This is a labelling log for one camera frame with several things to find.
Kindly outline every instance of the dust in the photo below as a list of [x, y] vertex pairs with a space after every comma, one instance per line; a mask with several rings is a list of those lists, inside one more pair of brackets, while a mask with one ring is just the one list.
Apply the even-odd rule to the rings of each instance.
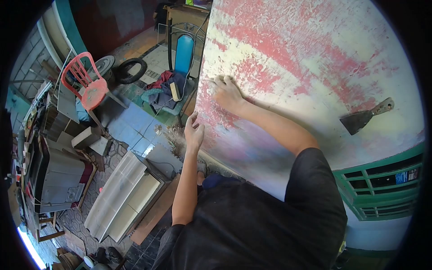
[[183, 162], [184, 154], [186, 153], [186, 138], [184, 137], [183, 129], [180, 128], [180, 125], [177, 123], [172, 126], [167, 126], [166, 130], [164, 135], [172, 143], [172, 154]]
[[[184, 155], [186, 153], [186, 138], [184, 137], [184, 130], [180, 128], [179, 124], [166, 127], [166, 132], [163, 132], [164, 136], [172, 143], [172, 153], [178, 157], [181, 162], [184, 162]], [[225, 177], [234, 177], [240, 180], [244, 180], [233, 170], [224, 166], [219, 161], [209, 156], [204, 151], [200, 150], [198, 153], [198, 162], [206, 165], [206, 176], [218, 173]]]

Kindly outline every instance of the scraper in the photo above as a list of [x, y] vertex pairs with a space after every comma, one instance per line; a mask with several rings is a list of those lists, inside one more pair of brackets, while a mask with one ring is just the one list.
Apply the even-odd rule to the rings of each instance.
[[369, 123], [372, 116], [391, 111], [393, 108], [393, 99], [387, 98], [370, 111], [362, 111], [351, 114], [339, 120], [344, 125], [346, 130], [348, 130], [351, 135], [354, 135], [359, 132], [367, 123]]

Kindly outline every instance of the chair backrest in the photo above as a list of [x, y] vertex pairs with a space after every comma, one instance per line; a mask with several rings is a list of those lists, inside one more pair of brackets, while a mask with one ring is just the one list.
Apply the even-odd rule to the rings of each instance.
[[[188, 23], [188, 22], [180, 22], [176, 24], [172, 24], [172, 18], [168, 20], [168, 65], [169, 69], [172, 70], [172, 35], [178, 34], [177, 38], [177, 47], [175, 54], [175, 67], [174, 70], [179, 72], [180, 74], [186, 76], [189, 69], [191, 68], [194, 60], [193, 60], [193, 50], [194, 50], [194, 37], [195, 33], [193, 32], [195, 29], [199, 29], [198, 26]], [[195, 42], [201, 41], [204, 44], [204, 40], [200, 36], [205, 37], [205, 32], [200, 29], [200, 32], [197, 35]]]
[[183, 34], [177, 39], [174, 70], [185, 77], [193, 63], [193, 49], [194, 39], [188, 34]]
[[70, 84], [66, 81], [66, 74], [68, 71], [72, 73], [72, 75], [75, 77], [75, 79], [85, 88], [87, 88], [92, 82], [92, 78], [90, 78], [89, 74], [87, 73], [86, 69], [84, 68], [83, 64], [81, 63], [81, 58], [88, 57], [90, 59], [90, 63], [92, 64], [93, 70], [98, 75], [99, 79], [103, 79], [101, 74], [99, 74], [98, 69], [96, 68], [95, 62], [93, 60], [92, 55], [85, 51], [83, 53], [80, 53], [76, 57], [74, 57], [69, 64], [64, 68], [63, 73], [61, 74], [61, 82], [62, 84], [68, 88], [70, 91], [72, 91], [80, 100], [81, 95], [76, 91]]

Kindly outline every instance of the window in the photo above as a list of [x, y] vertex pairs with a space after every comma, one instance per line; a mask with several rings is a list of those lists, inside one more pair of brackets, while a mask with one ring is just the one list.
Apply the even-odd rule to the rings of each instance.
[[384, 160], [333, 171], [345, 203], [359, 220], [412, 214], [421, 181], [424, 144]]

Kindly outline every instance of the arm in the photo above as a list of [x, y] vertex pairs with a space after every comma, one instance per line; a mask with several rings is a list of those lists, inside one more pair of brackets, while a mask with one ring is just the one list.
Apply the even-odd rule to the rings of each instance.
[[317, 140], [293, 121], [247, 102], [230, 77], [222, 82], [217, 76], [214, 99], [224, 109], [261, 127], [295, 156], [306, 148], [319, 148]]
[[186, 225], [191, 222], [197, 206], [197, 156], [204, 138], [204, 126], [193, 126], [197, 115], [198, 113], [194, 112], [184, 127], [187, 146], [183, 170], [172, 204], [173, 225]]

